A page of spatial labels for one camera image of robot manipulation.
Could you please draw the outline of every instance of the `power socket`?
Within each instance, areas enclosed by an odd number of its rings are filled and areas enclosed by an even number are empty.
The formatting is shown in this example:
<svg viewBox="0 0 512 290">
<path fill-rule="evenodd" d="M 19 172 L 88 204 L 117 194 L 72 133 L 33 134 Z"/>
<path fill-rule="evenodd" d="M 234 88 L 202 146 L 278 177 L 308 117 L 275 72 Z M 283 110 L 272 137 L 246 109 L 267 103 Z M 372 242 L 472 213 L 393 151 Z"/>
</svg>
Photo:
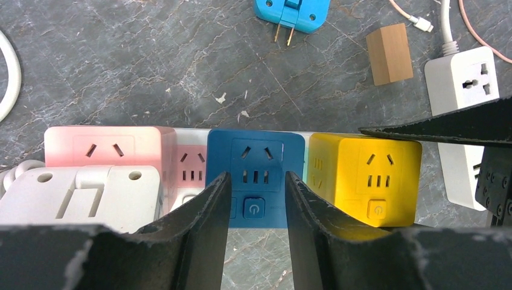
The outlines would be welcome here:
<svg viewBox="0 0 512 290">
<path fill-rule="evenodd" d="M 414 223 L 420 143 L 315 133 L 308 164 L 307 185 L 353 218 L 373 227 Z"/>
<path fill-rule="evenodd" d="M 206 144 L 209 129 L 175 128 L 177 137 L 176 201 L 171 211 L 193 199 L 206 185 Z"/>
<path fill-rule="evenodd" d="M 105 224 L 133 233 L 161 212 L 152 166 L 43 167 L 12 183 L 0 202 L 0 225 Z"/>
<path fill-rule="evenodd" d="M 160 126 L 59 126 L 45 132 L 48 167 L 149 165 L 160 172 L 167 214 L 176 200 L 176 132 Z"/>
<path fill-rule="evenodd" d="M 287 228 L 284 174 L 302 176 L 304 148 L 304 138 L 293 133 L 210 131 L 206 183 L 231 174 L 231 228 Z"/>
<path fill-rule="evenodd" d="M 434 116 L 499 98 L 494 55 L 488 47 L 428 61 L 425 79 Z M 438 147 L 448 200 L 485 210 L 475 200 L 484 148 L 446 143 Z"/>
</svg>

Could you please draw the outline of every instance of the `pink cable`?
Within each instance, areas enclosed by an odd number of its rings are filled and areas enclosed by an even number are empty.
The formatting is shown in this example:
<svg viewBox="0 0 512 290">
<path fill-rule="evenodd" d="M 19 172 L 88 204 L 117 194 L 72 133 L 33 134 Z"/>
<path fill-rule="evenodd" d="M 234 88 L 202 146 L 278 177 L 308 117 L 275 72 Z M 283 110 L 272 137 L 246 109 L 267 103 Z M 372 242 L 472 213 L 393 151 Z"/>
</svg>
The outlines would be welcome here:
<svg viewBox="0 0 512 290">
<path fill-rule="evenodd" d="M 483 46 L 489 47 L 494 52 L 494 54 L 503 61 L 512 63 L 512 59 L 509 59 L 508 57 L 501 54 L 498 50 L 487 44 L 480 36 L 478 36 L 478 34 L 476 34 L 476 31 L 471 26 L 471 23 L 469 23 L 469 19 L 467 19 L 466 11 L 464 9 L 464 0 L 459 0 L 459 8 L 461 9 L 462 19 L 464 20 L 464 23 L 466 24 L 469 33 L 471 33 L 471 35 L 476 39 L 476 41 L 480 42 L 480 44 Z"/>
</svg>

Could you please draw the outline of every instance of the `metal prong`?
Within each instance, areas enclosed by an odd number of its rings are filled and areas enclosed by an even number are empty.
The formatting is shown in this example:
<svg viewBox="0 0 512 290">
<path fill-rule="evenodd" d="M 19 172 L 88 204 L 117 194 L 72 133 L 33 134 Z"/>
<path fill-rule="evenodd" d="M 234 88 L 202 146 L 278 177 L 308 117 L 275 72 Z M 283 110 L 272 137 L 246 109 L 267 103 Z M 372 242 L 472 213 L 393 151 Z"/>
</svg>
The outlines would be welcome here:
<svg viewBox="0 0 512 290">
<path fill-rule="evenodd" d="M 281 28 L 281 24 L 277 25 L 277 30 L 275 31 L 275 36 L 274 36 L 274 42 L 277 42 L 277 36 L 279 35 L 279 28 Z"/>
<path fill-rule="evenodd" d="M 294 28 L 292 28 L 292 30 L 290 31 L 290 36 L 288 37 L 288 41 L 286 42 L 287 47 L 290 46 L 290 42 L 292 41 L 293 30 L 294 30 Z"/>
</svg>

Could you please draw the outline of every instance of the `pink power strip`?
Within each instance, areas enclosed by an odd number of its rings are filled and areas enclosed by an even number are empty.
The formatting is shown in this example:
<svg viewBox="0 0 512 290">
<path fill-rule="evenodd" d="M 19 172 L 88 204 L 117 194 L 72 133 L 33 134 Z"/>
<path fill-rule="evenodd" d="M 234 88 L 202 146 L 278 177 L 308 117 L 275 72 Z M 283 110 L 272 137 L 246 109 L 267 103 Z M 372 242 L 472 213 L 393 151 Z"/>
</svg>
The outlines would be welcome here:
<svg viewBox="0 0 512 290">
<path fill-rule="evenodd" d="M 173 166 L 173 163 L 179 162 L 175 160 L 177 145 L 176 132 L 173 128 L 61 126 L 46 130 L 44 139 L 47 167 L 153 166 L 160 173 L 163 185 L 164 200 L 161 201 L 163 213 L 167 214 L 172 208 L 176 200 L 173 188 L 177 175 L 174 172 L 176 166 Z"/>
</svg>

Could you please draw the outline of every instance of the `blue plug adapter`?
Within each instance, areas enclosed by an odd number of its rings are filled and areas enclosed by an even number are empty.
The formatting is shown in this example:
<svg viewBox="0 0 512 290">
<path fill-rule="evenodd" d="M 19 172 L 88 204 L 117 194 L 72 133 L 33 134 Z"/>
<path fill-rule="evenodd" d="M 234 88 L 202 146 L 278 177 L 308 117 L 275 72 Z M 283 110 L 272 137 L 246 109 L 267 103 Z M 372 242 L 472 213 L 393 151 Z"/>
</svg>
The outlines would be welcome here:
<svg viewBox="0 0 512 290">
<path fill-rule="evenodd" d="M 287 228 L 284 174 L 302 176 L 304 138 L 286 132 L 212 129 L 206 184 L 231 174 L 230 228 Z"/>
<path fill-rule="evenodd" d="M 294 30 L 313 33 L 327 18 L 330 0 L 254 0 L 254 13 L 259 18 L 277 24 L 274 41 L 279 28 L 290 28 L 286 45 L 290 45 Z"/>
</svg>

